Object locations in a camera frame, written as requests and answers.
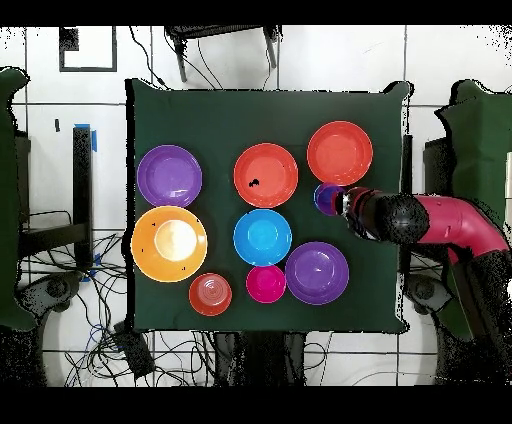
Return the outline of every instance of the small red bowl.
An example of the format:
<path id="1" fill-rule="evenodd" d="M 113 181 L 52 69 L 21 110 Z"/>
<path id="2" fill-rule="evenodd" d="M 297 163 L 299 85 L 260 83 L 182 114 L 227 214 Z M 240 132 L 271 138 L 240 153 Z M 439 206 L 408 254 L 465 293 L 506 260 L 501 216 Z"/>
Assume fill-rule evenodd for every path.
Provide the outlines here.
<path id="1" fill-rule="evenodd" d="M 231 303 L 231 296 L 231 287 L 226 279 L 213 273 L 197 277 L 188 292 L 192 308 L 208 317 L 224 312 Z"/>

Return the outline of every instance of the chair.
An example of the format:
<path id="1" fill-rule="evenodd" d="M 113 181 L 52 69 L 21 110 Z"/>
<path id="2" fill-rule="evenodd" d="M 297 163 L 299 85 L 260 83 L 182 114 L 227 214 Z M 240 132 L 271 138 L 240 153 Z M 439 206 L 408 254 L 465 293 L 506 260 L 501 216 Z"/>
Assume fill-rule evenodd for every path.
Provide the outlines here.
<path id="1" fill-rule="evenodd" d="M 174 43 L 174 50 L 178 59 L 181 81 L 187 82 L 185 73 L 185 49 L 187 40 L 211 35 L 228 34 L 230 32 L 245 31 L 254 28 L 263 28 L 263 34 L 267 43 L 267 51 L 270 60 L 270 66 L 276 67 L 276 57 L 272 43 L 277 41 L 278 32 L 282 33 L 281 25 L 195 25 L 195 26 L 165 26 L 165 32 Z"/>

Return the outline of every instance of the purple cup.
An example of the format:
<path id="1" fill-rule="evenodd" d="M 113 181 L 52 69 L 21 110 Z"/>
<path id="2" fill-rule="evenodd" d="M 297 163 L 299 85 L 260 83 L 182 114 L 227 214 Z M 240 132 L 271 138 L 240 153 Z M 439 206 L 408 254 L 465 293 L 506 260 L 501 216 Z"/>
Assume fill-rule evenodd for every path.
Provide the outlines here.
<path id="1" fill-rule="evenodd" d="M 140 161 L 137 185 L 153 206 L 184 208 L 201 191 L 201 167 L 196 158 L 182 147 L 158 146 Z"/>
<path id="2" fill-rule="evenodd" d="M 338 193 L 345 193 L 345 189 L 342 186 L 332 183 L 320 184 L 313 195 L 315 206 L 325 215 L 337 215 L 334 200 Z"/>
<path id="3" fill-rule="evenodd" d="M 290 292 L 310 305 L 336 300 L 348 284 L 347 260 L 333 245 L 304 243 L 286 261 L 286 283 Z"/>

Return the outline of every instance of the metal stand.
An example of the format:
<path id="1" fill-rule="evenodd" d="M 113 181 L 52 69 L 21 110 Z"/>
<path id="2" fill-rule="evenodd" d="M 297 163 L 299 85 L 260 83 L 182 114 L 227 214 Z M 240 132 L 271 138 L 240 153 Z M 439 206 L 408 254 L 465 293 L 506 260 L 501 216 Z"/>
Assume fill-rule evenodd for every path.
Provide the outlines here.
<path id="1" fill-rule="evenodd" d="M 27 152 L 26 155 L 18 157 L 18 161 L 22 160 L 25 162 L 21 169 L 28 169 L 28 151 L 26 149 L 25 151 Z M 18 190 L 20 191 L 20 198 L 26 198 L 28 203 L 28 184 L 23 184 L 23 186 L 19 184 Z M 22 232 L 19 237 L 19 259 L 74 243 L 77 268 L 80 270 L 89 269 L 92 266 L 93 250 L 91 192 L 91 132 L 88 128 L 73 128 L 74 223 Z"/>
<path id="2" fill-rule="evenodd" d="M 267 44 L 267 51 L 270 60 L 270 66 L 276 68 L 276 56 L 274 53 L 274 46 L 272 43 L 277 41 L 281 25 L 209 25 L 209 26 L 196 26 L 196 27 L 179 27 L 179 26 L 166 26 L 165 31 L 173 40 L 176 59 L 178 60 L 178 67 L 180 70 L 180 77 L 182 82 L 187 82 L 187 74 L 185 72 L 185 48 L 187 39 L 201 38 L 211 35 L 226 34 L 229 32 L 242 31 L 251 28 L 258 28 L 263 26 L 263 34 Z"/>

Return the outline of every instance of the orange plate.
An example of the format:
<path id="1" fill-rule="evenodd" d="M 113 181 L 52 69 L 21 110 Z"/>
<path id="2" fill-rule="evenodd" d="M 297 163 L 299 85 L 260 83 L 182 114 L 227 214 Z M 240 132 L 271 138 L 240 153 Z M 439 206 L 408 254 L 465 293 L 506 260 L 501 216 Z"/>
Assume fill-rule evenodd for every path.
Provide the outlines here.
<path id="1" fill-rule="evenodd" d="M 206 232 L 193 213 L 177 206 L 160 206 L 147 211 L 135 224 L 131 250 L 145 275 L 173 283 L 199 269 L 206 246 Z"/>
<path id="2" fill-rule="evenodd" d="M 224 312 L 231 303 L 231 287 L 219 274 L 200 275 L 190 285 L 190 304 L 201 315 L 213 317 Z"/>
<path id="3" fill-rule="evenodd" d="M 320 181 L 341 186 L 361 179 L 372 162 L 370 138 L 356 124 L 334 121 L 311 137 L 308 164 Z"/>
<path id="4" fill-rule="evenodd" d="M 247 203 L 273 208 L 291 197 L 299 182 L 299 170 L 288 150 L 261 143 L 240 155 L 233 178 L 238 194 Z"/>

